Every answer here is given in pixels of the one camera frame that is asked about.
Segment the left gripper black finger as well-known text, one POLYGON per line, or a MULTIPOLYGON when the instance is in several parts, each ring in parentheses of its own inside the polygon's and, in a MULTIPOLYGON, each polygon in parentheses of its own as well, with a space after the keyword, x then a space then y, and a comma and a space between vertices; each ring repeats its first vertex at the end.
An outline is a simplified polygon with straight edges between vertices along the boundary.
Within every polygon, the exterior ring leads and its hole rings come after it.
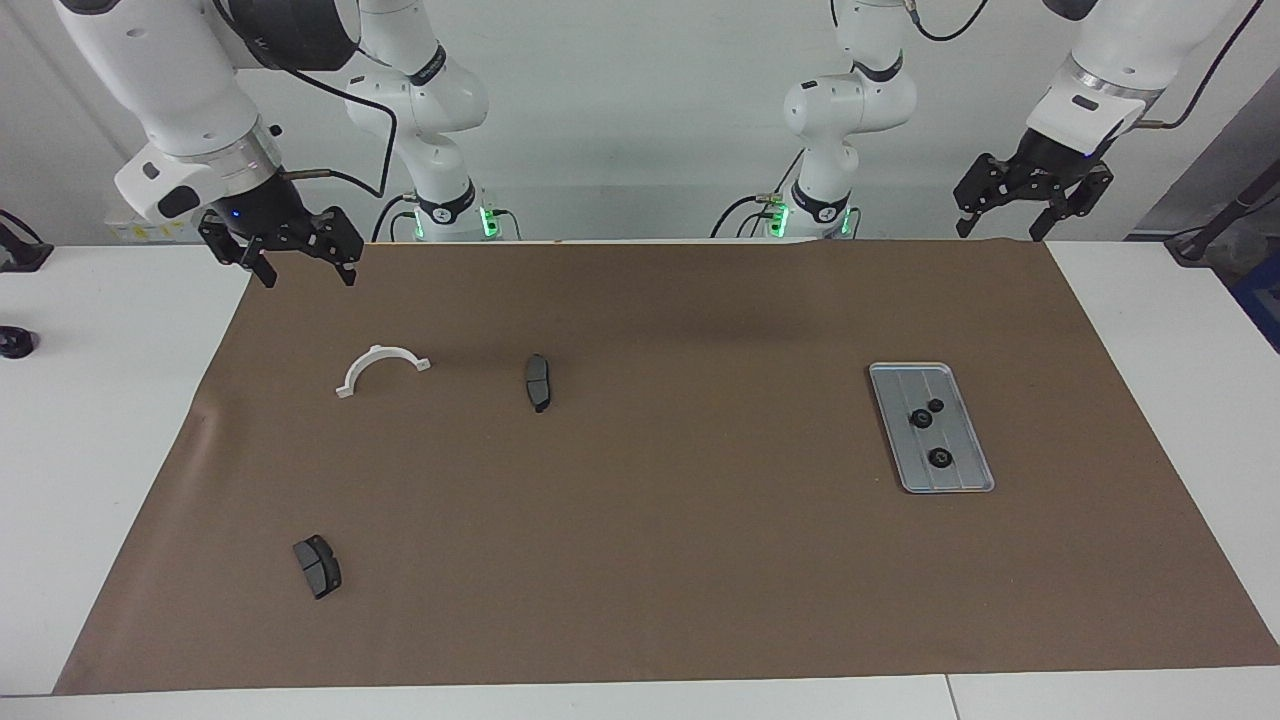
POLYGON ((979 155, 952 191, 961 213, 955 225, 957 234, 968 238, 983 214, 1023 200, 1027 184, 1025 158, 1015 154, 1007 160, 1000 160, 989 152, 979 155))
POLYGON ((1029 228, 1030 238, 1041 242, 1057 223, 1074 217, 1087 217, 1105 195, 1112 179, 1114 174, 1108 165, 1106 163, 1096 163, 1071 188, 1070 193, 1053 190, 1047 208, 1029 228))

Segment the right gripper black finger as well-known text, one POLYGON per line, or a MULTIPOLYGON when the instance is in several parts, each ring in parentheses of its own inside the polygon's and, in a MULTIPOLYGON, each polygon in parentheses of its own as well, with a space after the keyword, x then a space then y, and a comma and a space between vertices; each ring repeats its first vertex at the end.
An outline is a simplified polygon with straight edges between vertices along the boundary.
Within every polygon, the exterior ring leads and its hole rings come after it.
POLYGON ((205 213, 198 222, 198 233, 214 258, 225 266, 239 266, 253 275, 260 284, 274 288, 278 274, 262 255, 262 243, 251 238, 242 245, 216 213, 205 213))
POLYGON ((365 242, 347 214, 330 206, 307 218, 307 231, 303 254, 333 266, 344 286, 355 286, 365 242))

